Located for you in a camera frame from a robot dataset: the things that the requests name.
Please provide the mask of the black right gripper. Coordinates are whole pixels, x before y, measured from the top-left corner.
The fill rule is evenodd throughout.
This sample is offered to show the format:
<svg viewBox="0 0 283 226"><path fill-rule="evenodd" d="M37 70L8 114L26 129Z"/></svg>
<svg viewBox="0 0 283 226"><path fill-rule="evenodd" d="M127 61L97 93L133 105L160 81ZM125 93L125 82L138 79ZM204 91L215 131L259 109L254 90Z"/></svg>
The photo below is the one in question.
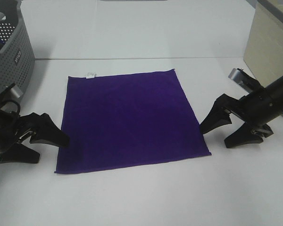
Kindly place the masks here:
<svg viewBox="0 0 283 226"><path fill-rule="evenodd" d="M221 95L200 124L200 132L206 134L218 127L232 124L231 113L244 123L224 140L226 148L260 144L263 137L273 134L267 123L274 118L274 103L265 89L260 88L239 100L226 94Z"/></svg>

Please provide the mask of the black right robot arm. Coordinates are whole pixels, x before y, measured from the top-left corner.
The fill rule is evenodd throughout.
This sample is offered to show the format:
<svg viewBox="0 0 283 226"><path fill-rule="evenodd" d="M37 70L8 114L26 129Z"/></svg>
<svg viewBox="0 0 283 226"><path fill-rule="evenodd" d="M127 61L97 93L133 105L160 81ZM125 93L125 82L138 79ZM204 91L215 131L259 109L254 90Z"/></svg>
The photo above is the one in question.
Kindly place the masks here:
<svg viewBox="0 0 283 226"><path fill-rule="evenodd" d="M227 148L247 144L260 144L273 134L268 122L283 115L283 76L266 87L240 68L232 69L229 78L248 94L235 99L226 94L218 97L210 112L200 124L200 132L206 134L218 127L230 124L230 114L244 123L225 140Z"/></svg>

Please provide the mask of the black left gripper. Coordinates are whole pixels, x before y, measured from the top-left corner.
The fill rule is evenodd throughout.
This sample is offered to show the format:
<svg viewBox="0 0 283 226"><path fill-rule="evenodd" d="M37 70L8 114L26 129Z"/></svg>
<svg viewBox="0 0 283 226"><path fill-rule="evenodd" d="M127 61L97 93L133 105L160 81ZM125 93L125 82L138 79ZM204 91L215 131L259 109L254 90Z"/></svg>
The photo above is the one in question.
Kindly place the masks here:
<svg viewBox="0 0 283 226"><path fill-rule="evenodd" d="M17 106L16 111L1 110L7 103ZM17 136L17 120L20 118L20 104L16 101L3 101L0 103L0 164L3 163L29 163L37 164L40 154L19 142ZM23 129L32 134L30 144L47 144L57 147L68 147L70 138L60 130L47 113L38 115L31 113L21 117Z"/></svg>

